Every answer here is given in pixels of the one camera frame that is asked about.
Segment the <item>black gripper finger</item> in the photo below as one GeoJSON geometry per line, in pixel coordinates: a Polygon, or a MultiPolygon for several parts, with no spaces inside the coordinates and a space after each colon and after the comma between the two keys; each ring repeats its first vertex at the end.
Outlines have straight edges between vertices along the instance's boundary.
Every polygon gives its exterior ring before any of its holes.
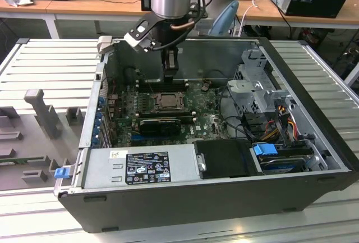
{"type": "Polygon", "coordinates": [[[165,83],[171,83],[179,69],[177,57],[177,47],[162,50],[163,81],[165,83]]]}

